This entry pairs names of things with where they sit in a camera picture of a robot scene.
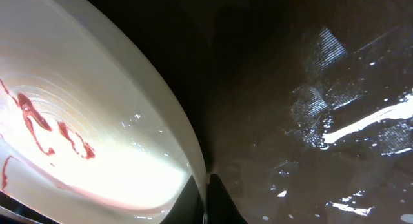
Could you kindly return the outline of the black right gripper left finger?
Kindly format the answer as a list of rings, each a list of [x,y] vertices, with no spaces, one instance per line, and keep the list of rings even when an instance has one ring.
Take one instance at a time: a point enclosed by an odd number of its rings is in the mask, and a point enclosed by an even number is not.
[[[161,224],[203,224],[203,203],[193,176],[190,176],[170,212]]]

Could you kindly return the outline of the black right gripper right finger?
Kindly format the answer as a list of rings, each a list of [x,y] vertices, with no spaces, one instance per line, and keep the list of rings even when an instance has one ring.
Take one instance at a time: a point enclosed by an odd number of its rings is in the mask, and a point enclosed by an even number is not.
[[[206,203],[209,224],[247,224],[217,174],[210,175]]]

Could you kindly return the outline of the cream plate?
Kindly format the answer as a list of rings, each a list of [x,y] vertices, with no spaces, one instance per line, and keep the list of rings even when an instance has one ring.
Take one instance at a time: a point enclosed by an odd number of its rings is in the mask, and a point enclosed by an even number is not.
[[[1,0],[1,191],[57,223],[161,223],[196,134],[147,57],[87,0]]]

